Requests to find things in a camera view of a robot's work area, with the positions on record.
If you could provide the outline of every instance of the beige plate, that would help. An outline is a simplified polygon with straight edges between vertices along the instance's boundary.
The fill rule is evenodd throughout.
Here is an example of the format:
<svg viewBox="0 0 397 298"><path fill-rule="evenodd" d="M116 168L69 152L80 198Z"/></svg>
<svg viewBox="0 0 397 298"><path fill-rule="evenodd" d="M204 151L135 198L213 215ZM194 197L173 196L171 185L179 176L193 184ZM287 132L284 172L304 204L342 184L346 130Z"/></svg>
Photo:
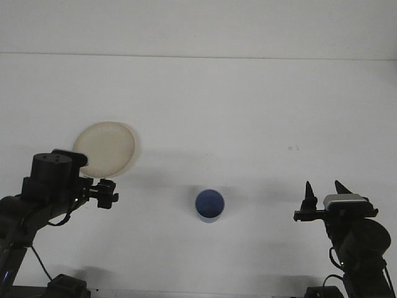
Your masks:
<svg viewBox="0 0 397 298"><path fill-rule="evenodd" d="M94 178L115 176L129 164L135 151L134 137L126 125L99 122L81 133L73 151L88 156L81 172Z"/></svg>

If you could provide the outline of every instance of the blue cup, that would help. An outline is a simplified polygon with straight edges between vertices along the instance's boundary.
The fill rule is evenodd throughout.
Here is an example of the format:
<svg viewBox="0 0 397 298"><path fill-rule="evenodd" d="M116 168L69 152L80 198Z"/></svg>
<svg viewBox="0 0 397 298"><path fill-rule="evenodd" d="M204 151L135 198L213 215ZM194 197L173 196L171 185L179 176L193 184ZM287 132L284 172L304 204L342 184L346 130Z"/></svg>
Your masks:
<svg viewBox="0 0 397 298"><path fill-rule="evenodd" d="M206 189L198 194L195 205L198 216L204 222L210 223L216 221L221 215L225 208L225 200L219 192Z"/></svg>

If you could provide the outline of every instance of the cable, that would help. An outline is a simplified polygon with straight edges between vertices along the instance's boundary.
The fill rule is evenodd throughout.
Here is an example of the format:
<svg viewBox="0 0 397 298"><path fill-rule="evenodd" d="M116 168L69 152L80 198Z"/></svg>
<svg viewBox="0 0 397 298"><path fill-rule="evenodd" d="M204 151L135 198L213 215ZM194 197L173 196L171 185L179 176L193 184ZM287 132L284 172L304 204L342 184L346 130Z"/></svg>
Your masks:
<svg viewBox="0 0 397 298"><path fill-rule="evenodd" d="M325 283L329 278L338 278L341 281L343 281L342 276L336 275L336 274L330 274L329 276L327 276L323 282L323 286L321 287L321 298L324 298L324 290L325 290Z"/></svg>
<svg viewBox="0 0 397 298"><path fill-rule="evenodd" d="M396 293L395 293L395 290L393 289L393 284L391 283L391 278L390 278L390 275L389 275L389 271L387 270L387 267L385 267L385 273L386 273L386 276L387 276L387 280L389 282L389 286L390 286L391 292L393 293L393 297L396 298Z"/></svg>
<svg viewBox="0 0 397 298"><path fill-rule="evenodd" d="M343 270L342 266L339 265L339 264L335 261L333 255L332 255L332 250L335 250L335 248L334 248L333 246L329 249L329 259L331 260L331 263L332 263L337 269Z"/></svg>
<svg viewBox="0 0 397 298"><path fill-rule="evenodd" d="M36 258L38 259L38 262L40 263L40 265L42 265L42 268L43 268L43 270L44 270L44 273L45 273L45 274L48 276L48 278L52 281L52 277L50 276L50 273L48 273L47 269L45 269L44 264L43 264L43 261L42 261L42 259L40 259L39 255L38 255L37 251L35 250L35 248L33 247L33 245L31 246L31 248L32 248L33 252L35 253Z"/></svg>

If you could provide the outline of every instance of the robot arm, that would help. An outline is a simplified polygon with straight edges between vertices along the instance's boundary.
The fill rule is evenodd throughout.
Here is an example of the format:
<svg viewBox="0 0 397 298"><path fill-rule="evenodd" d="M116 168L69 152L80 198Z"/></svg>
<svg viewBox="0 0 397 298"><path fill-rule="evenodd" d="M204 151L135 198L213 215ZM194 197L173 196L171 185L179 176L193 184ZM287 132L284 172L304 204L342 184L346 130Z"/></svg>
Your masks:
<svg viewBox="0 0 397 298"><path fill-rule="evenodd" d="M390 235L378 222L368 219L375 217L378 209L374 209L366 197L351 193L339 181L335 181L335 185L337 194L326 196L324 210L317 210L317 198L307 182L305 200L301 209L295 211L295 221L324 221L350 298L395 298L383 274L386 261L382 256L391 244ZM321 289L320 292L313 289L308 289L306 298L319 297L324 292L321 287L315 288Z"/></svg>
<svg viewBox="0 0 397 298"><path fill-rule="evenodd" d="M80 167L87 162L85 155L65 150L37 154L30 177L24 178L22 193L0 200L0 297L9 296L39 229L66 223L72 211L90 197L97 198L98 207L106 209L118 201L113 181L101 179L93 186L93 179L79 177ZM65 218L60 223L49 222L62 214Z"/></svg>

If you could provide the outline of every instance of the cylindrical motor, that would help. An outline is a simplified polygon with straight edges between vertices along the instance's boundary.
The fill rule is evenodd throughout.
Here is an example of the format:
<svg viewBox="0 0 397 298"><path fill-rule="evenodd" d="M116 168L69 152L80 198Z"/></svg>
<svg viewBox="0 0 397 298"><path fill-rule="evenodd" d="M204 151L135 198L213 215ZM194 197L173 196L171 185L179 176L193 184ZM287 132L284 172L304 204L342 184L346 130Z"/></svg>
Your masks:
<svg viewBox="0 0 397 298"><path fill-rule="evenodd" d="M68 185L72 159L54 153L39 153L33 157L30 179L51 188L64 189Z"/></svg>
<svg viewBox="0 0 397 298"><path fill-rule="evenodd" d="M371 219L354 222L339 248L339 260L346 269L362 274L377 274L386 266L381 257L391 244L390 234Z"/></svg>

